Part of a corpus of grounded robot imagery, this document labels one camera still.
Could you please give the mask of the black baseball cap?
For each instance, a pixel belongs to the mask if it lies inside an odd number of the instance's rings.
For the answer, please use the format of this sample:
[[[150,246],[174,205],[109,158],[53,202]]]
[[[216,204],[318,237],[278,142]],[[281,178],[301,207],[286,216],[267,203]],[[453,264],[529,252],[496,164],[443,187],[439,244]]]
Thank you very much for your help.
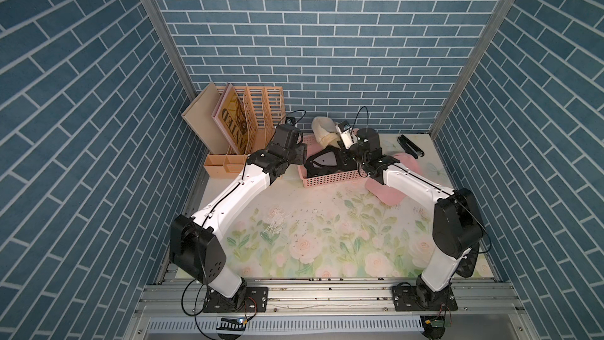
[[[357,169],[357,163],[346,150],[327,146],[324,150],[307,157],[304,167],[308,178],[350,172]]]

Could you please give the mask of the beige baseball cap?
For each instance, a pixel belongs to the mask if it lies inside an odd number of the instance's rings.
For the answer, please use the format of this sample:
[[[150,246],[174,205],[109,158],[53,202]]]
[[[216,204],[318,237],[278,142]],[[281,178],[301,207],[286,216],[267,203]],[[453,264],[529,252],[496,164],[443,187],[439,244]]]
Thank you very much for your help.
[[[340,147],[338,143],[341,141],[341,137],[338,134],[337,126],[332,119],[326,116],[315,117],[311,123],[311,129],[316,138],[316,142],[319,143],[323,149],[327,148],[327,146]]]

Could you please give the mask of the pink baseball cap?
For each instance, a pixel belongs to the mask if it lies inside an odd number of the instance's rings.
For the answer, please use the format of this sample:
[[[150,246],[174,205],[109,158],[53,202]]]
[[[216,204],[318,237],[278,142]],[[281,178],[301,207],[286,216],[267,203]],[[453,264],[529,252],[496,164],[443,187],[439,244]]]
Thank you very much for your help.
[[[415,175],[422,174],[422,169],[415,158],[410,154],[399,153],[393,156],[399,160],[401,165]],[[413,185],[413,179],[410,175],[406,175],[398,168],[394,172],[388,172],[384,179],[385,183],[380,184],[377,180],[368,178],[365,183],[365,188],[377,197],[381,203],[387,206],[397,206],[408,193],[417,194],[419,191],[418,184]]]

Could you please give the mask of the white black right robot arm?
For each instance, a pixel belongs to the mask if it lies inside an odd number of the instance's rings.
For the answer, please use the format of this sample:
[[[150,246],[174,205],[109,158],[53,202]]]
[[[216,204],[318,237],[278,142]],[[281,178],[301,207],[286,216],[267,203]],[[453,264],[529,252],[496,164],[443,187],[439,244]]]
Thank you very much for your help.
[[[459,270],[475,268],[486,233],[473,193],[454,190],[413,172],[400,159],[382,152],[378,133],[369,127],[341,132],[348,156],[369,178],[398,190],[432,217],[435,250],[408,297],[426,311],[455,309],[451,281]]]

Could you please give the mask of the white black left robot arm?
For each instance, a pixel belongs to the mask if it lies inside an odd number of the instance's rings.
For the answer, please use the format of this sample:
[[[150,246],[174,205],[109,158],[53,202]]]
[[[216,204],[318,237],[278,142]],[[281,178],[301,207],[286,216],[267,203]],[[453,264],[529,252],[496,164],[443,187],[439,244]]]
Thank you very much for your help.
[[[235,180],[190,217],[180,215],[170,227],[169,258],[187,274],[218,294],[229,312],[243,309],[247,282],[227,266],[223,239],[248,204],[291,165],[306,160],[307,146],[293,124],[279,124],[267,147],[250,154]]]

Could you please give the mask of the black stapler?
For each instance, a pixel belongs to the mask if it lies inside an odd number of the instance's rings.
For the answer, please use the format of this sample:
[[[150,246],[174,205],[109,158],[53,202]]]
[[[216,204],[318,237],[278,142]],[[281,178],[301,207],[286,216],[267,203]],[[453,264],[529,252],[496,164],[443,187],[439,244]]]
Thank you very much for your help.
[[[400,144],[400,146],[403,148],[403,150],[407,154],[411,155],[413,158],[418,159],[420,157],[425,156],[425,152],[419,146],[417,146],[415,143],[413,143],[409,138],[407,138],[407,136],[400,135],[397,138],[397,141]]]

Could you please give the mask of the pink perforated plastic basket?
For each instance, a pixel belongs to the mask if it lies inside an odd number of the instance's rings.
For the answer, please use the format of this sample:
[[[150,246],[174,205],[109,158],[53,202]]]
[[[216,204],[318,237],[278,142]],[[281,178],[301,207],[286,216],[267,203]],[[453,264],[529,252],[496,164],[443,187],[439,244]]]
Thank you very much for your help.
[[[317,187],[362,178],[355,162],[346,159],[339,147],[323,147],[312,134],[305,135],[303,142],[307,146],[307,157],[305,163],[298,165],[297,168],[304,187]]]

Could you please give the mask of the floral table mat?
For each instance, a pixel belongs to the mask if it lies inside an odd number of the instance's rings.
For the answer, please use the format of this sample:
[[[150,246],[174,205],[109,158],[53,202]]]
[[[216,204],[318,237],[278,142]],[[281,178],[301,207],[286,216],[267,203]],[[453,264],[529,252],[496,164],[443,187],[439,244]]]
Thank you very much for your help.
[[[432,217],[409,197],[381,203],[366,180],[304,187],[289,167],[227,230],[228,266],[244,278],[415,278],[435,250]]]

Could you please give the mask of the peach plastic desk organizer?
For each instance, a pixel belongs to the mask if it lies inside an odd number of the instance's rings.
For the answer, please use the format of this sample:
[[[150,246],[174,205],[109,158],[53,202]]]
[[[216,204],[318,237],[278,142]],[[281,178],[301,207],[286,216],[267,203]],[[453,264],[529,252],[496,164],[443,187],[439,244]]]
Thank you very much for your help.
[[[245,159],[267,146],[275,134],[275,126],[285,115],[285,100],[281,87],[237,87],[238,96],[244,102],[249,130],[249,142],[244,154],[236,154],[229,145],[227,154],[209,153],[204,169],[210,177],[233,179],[241,173]]]

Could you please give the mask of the wanted poster book pink edge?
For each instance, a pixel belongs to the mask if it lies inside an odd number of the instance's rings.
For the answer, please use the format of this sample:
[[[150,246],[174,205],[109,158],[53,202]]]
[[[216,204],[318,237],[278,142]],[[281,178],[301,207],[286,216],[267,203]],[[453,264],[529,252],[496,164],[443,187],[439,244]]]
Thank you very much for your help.
[[[244,102],[232,83],[228,83],[216,105],[212,119],[236,154],[244,154],[249,142],[249,130]]]

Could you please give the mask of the black round object on mat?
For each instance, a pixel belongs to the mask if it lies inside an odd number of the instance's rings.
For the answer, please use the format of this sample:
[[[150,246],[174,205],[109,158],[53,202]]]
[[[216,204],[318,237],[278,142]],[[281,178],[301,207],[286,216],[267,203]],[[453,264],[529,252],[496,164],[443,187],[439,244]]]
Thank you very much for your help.
[[[480,250],[480,244],[476,243],[470,248],[470,252],[462,257],[456,269],[456,274],[463,278],[472,277],[476,264],[478,262],[478,254]]]

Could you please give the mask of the beige flat board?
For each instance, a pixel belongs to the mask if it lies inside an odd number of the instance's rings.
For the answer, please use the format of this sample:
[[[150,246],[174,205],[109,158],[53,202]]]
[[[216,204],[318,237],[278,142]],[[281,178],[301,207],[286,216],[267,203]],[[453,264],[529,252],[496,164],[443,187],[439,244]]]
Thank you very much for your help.
[[[207,146],[211,154],[227,154],[229,149],[225,135],[212,118],[212,113],[219,100],[218,87],[214,83],[210,83],[182,113],[182,118]]]

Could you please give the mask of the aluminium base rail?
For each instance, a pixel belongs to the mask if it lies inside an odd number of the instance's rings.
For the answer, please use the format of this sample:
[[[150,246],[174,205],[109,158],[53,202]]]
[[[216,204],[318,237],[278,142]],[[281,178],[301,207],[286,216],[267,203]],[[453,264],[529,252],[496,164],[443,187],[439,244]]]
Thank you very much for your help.
[[[446,317],[446,339],[535,339],[537,333],[510,283],[457,280],[453,309],[399,311],[398,280],[253,280],[259,309],[245,326],[235,313],[201,313],[205,289],[184,279],[146,286],[126,339],[421,339],[426,320]]]

